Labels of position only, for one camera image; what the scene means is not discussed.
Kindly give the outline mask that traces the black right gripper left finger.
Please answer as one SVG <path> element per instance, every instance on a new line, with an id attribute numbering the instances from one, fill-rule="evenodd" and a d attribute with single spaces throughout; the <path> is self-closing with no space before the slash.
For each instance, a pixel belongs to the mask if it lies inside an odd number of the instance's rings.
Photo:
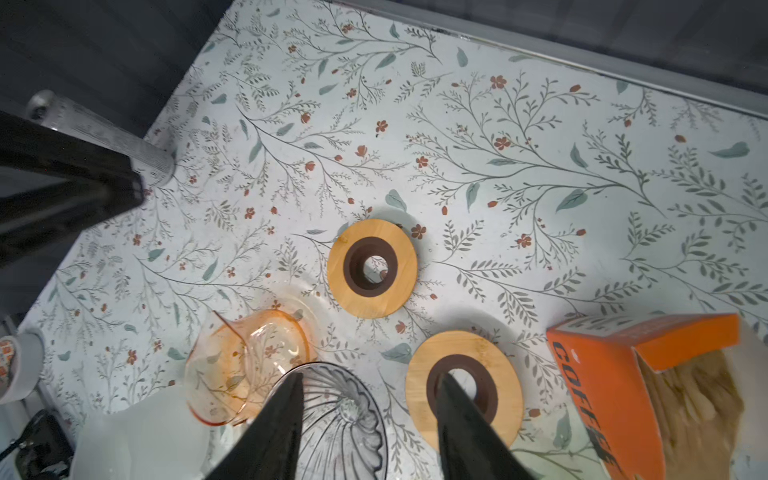
<path id="1" fill-rule="evenodd" d="M 294 479 L 303 412 L 303 374 L 290 373 L 206 479 Z"/>

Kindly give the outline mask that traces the frosted glass carafe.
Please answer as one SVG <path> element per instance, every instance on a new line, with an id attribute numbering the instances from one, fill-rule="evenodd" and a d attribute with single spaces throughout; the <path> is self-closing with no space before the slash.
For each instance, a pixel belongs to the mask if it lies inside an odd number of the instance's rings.
<path id="1" fill-rule="evenodd" d="M 89 415 L 70 477 L 202 479 L 211 435 L 189 409 L 184 388 L 167 387 L 125 410 Z"/>

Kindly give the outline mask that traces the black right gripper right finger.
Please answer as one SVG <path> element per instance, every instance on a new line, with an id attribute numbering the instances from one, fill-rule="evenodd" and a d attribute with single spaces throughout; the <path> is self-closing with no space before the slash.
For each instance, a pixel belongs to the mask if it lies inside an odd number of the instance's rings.
<path id="1" fill-rule="evenodd" d="M 448 373 L 438 382 L 436 405 L 445 479 L 533 479 Z"/>

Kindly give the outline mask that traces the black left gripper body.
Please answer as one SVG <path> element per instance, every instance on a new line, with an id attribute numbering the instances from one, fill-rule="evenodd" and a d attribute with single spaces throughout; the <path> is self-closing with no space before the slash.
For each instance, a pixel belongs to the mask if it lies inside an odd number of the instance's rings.
<path id="1" fill-rule="evenodd" d="M 129 157 L 1 114 L 1 265 L 137 208 Z"/>

